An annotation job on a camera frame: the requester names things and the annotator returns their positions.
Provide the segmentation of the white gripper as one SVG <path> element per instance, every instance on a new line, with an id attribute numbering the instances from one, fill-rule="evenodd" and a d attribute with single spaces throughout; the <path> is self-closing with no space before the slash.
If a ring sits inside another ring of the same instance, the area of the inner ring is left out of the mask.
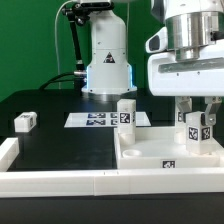
<path id="1" fill-rule="evenodd" d="M 199 50 L 197 60 L 177 62 L 168 51 L 168 31 L 161 28 L 147 40 L 149 90 L 154 96 L 178 96 L 176 106 L 182 115 L 192 111 L 189 96 L 205 98 L 205 123 L 216 124 L 216 113 L 224 96 L 224 32 L 211 32 L 213 43 Z"/>

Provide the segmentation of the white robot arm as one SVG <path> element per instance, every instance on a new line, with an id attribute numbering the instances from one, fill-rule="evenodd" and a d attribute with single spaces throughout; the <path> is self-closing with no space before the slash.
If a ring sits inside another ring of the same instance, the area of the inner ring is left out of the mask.
<path id="1" fill-rule="evenodd" d="M 130 59 L 147 74 L 155 96 L 206 99 L 204 122 L 213 125 L 224 96 L 224 0 L 144 0 L 131 33 L 111 10 L 90 8 L 92 59 L 82 92 L 103 97 L 134 92 Z"/>

